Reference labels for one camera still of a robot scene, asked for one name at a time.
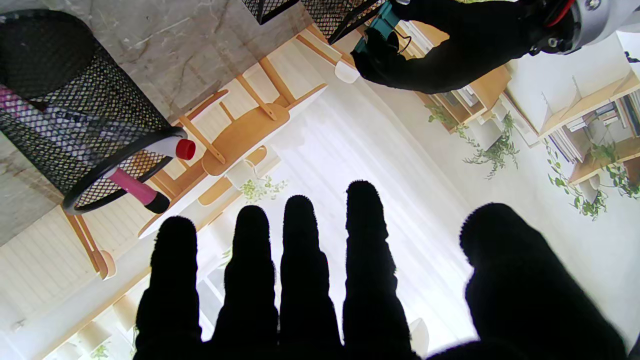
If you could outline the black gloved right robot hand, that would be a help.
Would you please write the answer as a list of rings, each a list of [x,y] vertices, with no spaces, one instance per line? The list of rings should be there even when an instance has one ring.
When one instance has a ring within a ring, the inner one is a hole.
[[[292,196],[275,265],[265,211],[237,215],[225,297],[210,340],[202,339],[197,233],[187,218],[164,221],[138,305],[136,360],[417,360],[397,296],[396,265],[375,187],[352,182],[346,200],[342,328],[329,296],[329,262],[313,203]],[[487,203],[461,227],[473,269],[465,301],[478,335],[432,360],[625,360],[614,326],[567,271],[543,235],[505,203]]]

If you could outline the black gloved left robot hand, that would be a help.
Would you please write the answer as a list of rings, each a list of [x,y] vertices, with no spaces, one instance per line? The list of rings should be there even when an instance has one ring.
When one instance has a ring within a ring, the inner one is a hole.
[[[368,28],[366,51],[352,51],[363,79],[403,91],[440,94],[464,88],[510,60],[528,54],[546,34],[542,0],[393,2],[400,20],[429,25],[448,35],[424,57],[400,54],[396,34]]]

